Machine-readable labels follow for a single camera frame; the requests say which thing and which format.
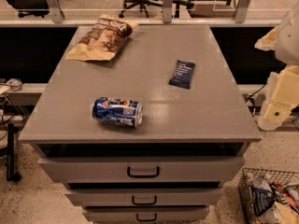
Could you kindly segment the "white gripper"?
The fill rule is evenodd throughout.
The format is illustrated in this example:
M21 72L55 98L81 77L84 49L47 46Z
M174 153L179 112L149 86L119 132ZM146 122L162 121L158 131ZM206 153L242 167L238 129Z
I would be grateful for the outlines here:
M274 50L278 27L274 27L260 38L254 48ZM268 92L262 104L258 127L264 131L273 131L280 127L292 110L299 105L299 66L287 64L279 73L272 72L267 81Z

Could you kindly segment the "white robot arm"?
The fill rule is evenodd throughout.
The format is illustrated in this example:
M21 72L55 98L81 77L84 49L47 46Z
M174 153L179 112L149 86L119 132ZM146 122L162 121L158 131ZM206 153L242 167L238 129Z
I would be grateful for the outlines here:
M276 59L286 64L279 73L270 73L266 83L268 91L257 121L262 130L273 131L299 106L299 2L254 47L273 50Z

